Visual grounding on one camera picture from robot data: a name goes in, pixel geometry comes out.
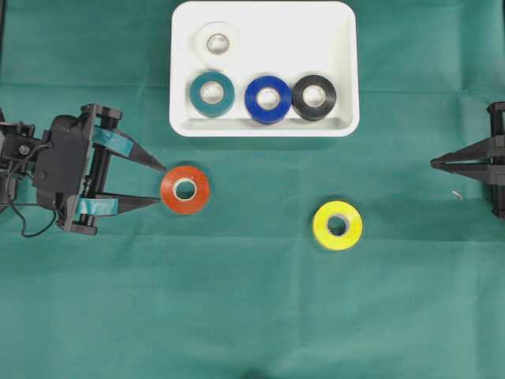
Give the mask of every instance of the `small debris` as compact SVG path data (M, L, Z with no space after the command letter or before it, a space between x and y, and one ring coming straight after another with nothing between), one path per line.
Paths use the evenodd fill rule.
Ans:
M460 200L460 201L463 201L463 200L464 200L464 199L463 199L463 195L461 195L458 191L451 191L451 193L452 193L453 195L455 195L455 196L456 196L456 198L457 198L458 200Z

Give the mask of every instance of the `white tape roll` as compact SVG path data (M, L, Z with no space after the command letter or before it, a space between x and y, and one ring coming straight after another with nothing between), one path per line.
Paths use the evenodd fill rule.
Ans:
M240 38L226 22L206 24L196 34L196 52L209 68L220 69L237 56Z

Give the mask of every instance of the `red tape roll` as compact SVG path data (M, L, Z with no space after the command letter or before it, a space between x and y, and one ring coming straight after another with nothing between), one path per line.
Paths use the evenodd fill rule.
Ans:
M177 196L177 187L183 182L191 182L195 193L189 199ZM179 215L193 215L207 204L211 187L207 176L193 166L179 166L170 170L161 182L161 198L165 205Z

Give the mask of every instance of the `black tape roll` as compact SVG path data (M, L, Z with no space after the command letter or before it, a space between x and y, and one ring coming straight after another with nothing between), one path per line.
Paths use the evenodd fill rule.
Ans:
M326 98L318 107L310 107L303 100L303 92L310 85L316 85L324 90ZM332 83L319 75L308 75L300 79L293 88L293 108L305 120L318 121L331 112L337 102L337 92Z

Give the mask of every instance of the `yellow tape roll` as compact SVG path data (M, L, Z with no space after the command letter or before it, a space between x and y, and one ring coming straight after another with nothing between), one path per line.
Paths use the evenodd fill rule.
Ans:
M339 217L346 223L342 235L334 235L328 227L332 217ZM345 250L353 247L361 238L363 220L351 204L345 201L330 201L316 212L312 221L312 230L316 240L326 249Z

